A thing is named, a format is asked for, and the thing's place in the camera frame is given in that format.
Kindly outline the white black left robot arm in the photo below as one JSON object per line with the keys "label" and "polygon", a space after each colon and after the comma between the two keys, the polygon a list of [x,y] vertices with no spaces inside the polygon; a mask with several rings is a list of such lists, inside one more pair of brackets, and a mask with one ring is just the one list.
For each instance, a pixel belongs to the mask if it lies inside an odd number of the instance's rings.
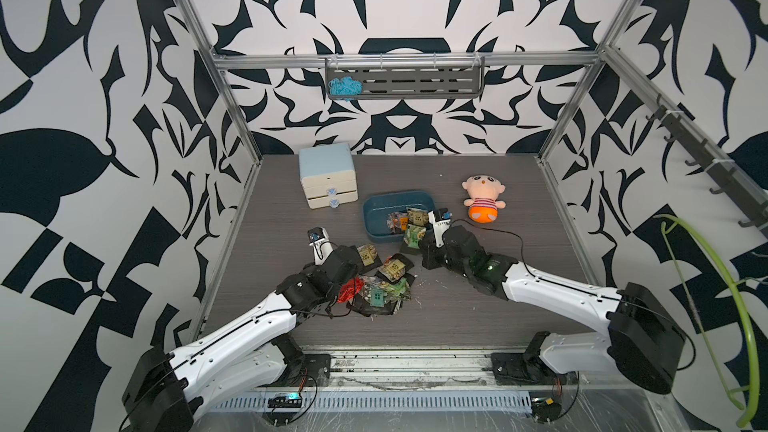
{"label": "white black left robot arm", "polygon": [[122,395],[120,430],[188,431],[219,403],[278,381],[302,356],[291,332],[329,317],[342,287],[363,268],[356,247],[331,248],[225,326],[170,352],[144,352]]}

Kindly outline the yellow label tea bag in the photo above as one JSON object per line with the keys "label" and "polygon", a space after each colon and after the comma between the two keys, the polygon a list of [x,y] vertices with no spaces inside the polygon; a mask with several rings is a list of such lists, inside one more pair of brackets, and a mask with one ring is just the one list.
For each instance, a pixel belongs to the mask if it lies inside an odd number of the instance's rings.
{"label": "yellow label tea bag", "polygon": [[378,251],[372,244],[363,244],[357,247],[358,254],[364,266],[372,266],[380,262]]}

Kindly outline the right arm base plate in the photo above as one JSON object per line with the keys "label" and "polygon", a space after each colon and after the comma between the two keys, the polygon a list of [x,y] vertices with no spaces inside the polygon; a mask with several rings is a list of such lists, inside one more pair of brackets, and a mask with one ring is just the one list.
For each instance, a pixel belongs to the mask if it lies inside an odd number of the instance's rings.
{"label": "right arm base plate", "polygon": [[495,352],[490,355],[491,371],[498,385],[554,386],[577,382],[577,373],[556,373],[538,356],[526,353]]}

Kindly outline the green pattern tea bag pile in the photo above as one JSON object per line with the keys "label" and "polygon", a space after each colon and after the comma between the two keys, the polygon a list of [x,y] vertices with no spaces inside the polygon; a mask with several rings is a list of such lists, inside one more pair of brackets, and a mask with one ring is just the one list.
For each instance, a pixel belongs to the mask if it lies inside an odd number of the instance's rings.
{"label": "green pattern tea bag pile", "polygon": [[396,283],[379,277],[363,277],[362,287],[347,303],[347,308],[365,317],[395,315],[403,303],[411,299],[414,280],[410,274]]}

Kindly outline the green label tea bag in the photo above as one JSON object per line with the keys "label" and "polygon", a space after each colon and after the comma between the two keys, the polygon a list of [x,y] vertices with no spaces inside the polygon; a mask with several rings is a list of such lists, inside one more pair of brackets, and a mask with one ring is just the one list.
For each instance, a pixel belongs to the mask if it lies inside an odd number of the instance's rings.
{"label": "green label tea bag", "polygon": [[418,249],[426,232],[427,228],[424,226],[408,224],[403,237],[404,246],[408,249]]}

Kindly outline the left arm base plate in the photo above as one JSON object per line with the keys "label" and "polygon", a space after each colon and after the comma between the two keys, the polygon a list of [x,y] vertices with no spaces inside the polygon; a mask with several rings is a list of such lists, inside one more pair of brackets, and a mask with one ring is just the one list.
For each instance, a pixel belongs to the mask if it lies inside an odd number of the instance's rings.
{"label": "left arm base plate", "polygon": [[324,387],[331,372],[331,355],[328,353],[310,353],[286,366],[284,372],[269,387],[296,387],[304,379],[313,378],[316,384]]}

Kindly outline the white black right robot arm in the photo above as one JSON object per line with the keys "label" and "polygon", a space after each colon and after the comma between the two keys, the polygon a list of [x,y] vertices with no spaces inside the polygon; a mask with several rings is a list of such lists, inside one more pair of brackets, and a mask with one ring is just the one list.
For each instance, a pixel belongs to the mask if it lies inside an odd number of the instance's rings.
{"label": "white black right robot arm", "polygon": [[462,226],[432,232],[419,247],[428,269],[444,267],[482,294],[536,306],[587,327],[579,334],[537,334],[526,350],[525,367],[557,375],[620,373],[644,390],[671,392],[688,336],[646,287],[600,287],[546,273],[522,259],[486,251]]}

